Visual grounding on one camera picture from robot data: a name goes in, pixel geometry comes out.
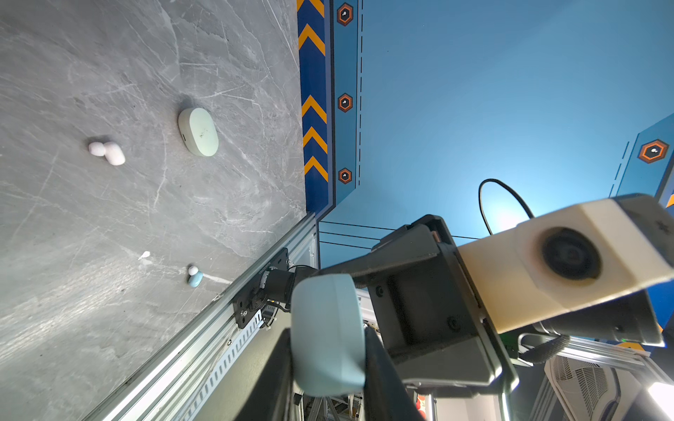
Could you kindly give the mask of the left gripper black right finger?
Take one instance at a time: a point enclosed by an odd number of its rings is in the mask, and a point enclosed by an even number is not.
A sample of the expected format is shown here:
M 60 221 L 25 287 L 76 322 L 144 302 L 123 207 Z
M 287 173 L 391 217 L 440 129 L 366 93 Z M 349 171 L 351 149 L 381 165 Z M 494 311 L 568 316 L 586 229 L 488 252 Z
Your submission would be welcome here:
M 423 420 L 390 356 L 371 328 L 364 329 L 366 361 L 363 403 L 366 420 Z

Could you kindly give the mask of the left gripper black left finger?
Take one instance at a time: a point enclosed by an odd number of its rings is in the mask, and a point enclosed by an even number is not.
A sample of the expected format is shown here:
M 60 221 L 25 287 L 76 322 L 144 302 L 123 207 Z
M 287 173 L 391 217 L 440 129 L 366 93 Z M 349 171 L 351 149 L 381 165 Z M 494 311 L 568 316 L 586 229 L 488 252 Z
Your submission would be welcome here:
M 286 328 L 279 336 L 249 398 L 234 420 L 290 420 L 292 402 L 291 329 Z

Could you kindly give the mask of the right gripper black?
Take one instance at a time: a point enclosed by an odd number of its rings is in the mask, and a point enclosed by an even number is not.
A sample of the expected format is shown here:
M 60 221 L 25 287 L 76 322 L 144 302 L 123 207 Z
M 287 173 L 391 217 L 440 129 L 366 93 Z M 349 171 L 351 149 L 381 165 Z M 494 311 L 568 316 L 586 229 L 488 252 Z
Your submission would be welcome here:
M 519 377 L 444 220 L 401 226 L 369 254 L 318 270 L 367 287 L 384 348 L 405 386 L 438 397 L 513 392 Z

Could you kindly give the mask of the blue earbud charging case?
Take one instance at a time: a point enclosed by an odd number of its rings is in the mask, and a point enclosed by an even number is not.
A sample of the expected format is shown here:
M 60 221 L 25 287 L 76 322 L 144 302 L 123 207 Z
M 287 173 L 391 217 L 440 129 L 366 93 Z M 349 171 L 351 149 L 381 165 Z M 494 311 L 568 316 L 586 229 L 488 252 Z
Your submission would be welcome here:
M 295 287 L 291 354 L 295 382 L 305 394 L 323 397 L 363 391 L 363 318 L 350 275 L 314 276 Z

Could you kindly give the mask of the blue earbud front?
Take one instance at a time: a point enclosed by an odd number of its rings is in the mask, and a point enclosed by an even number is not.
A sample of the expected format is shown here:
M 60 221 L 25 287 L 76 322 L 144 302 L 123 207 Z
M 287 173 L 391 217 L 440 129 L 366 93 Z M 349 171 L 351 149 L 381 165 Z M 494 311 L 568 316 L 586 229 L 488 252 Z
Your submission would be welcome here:
M 188 268 L 188 285 L 191 286 L 192 288 L 197 288 L 200 286 L 201 282 L 203 281 L 204 274 L 203 272 L 195 265 L 191 265 Z

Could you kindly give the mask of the mint green earbud charging case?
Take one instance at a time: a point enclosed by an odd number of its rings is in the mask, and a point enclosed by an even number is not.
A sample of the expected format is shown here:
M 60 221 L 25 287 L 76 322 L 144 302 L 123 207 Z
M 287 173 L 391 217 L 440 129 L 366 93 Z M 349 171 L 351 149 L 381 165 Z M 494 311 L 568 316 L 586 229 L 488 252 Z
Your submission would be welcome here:
M 219 137 L 212 116 L 204 108 L 188 108 L 178 116 L 178 127 L 188 150 L 199 157 L 212 157 L 219 149 Z

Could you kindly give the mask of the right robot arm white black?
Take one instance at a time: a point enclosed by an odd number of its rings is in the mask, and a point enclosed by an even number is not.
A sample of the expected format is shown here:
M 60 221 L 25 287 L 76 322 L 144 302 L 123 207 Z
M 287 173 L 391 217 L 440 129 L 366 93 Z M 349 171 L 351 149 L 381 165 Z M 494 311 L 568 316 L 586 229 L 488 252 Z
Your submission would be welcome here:
M 515 361 L 544 367 L 571 419 L 661 417 L 622 362 L 564 352 L 575 337 L 663 345 L 647 290 L 672 277 L 672 215 L 642 194 L 462 246 L 427 215 L 331 268 L 270 268 L 264 294 L 289 305 L 291 327 L 263 373 L 280 375 L 263 417 L 284 417 L 298 385 L 361 394 L 369 420 L 419 420 L 412 392 L 502 396 L 518 385 Z

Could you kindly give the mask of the white earbud centre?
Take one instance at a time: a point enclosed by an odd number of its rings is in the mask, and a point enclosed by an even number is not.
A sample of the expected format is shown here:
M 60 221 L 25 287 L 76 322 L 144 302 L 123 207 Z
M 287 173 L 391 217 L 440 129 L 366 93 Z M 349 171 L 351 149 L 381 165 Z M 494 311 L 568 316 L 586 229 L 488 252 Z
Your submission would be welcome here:
M 121 166 L 126 163 L 126 156 L 121 147 L 113 142 L 91 142 L 88 145 L 89 152 L 96 157 L 103 157 L 112 166 Z

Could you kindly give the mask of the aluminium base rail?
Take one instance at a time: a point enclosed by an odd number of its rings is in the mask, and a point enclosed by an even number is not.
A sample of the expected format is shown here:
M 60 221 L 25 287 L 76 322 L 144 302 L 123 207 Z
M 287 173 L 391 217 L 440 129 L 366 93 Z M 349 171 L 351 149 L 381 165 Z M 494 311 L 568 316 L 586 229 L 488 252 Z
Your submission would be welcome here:
M 234 299 L 269 266 L 292 265 L 317 250 L 317 223 L 306 215 L 216 296 L 193 321 L 87 415 L 89 420 L 191 420 L 263 325 L 257 310 L 239 326 Z

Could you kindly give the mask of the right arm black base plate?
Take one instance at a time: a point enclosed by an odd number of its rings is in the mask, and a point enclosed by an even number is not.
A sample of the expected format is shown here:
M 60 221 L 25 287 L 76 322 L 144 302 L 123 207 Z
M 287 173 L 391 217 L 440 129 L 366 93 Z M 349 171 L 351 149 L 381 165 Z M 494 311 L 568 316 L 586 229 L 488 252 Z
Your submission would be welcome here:
M 244 329 L 268 301 L 286 303 L 291 282 L 289 251 L 281 248 L 233 300 L 233 315 L 238 328 Z

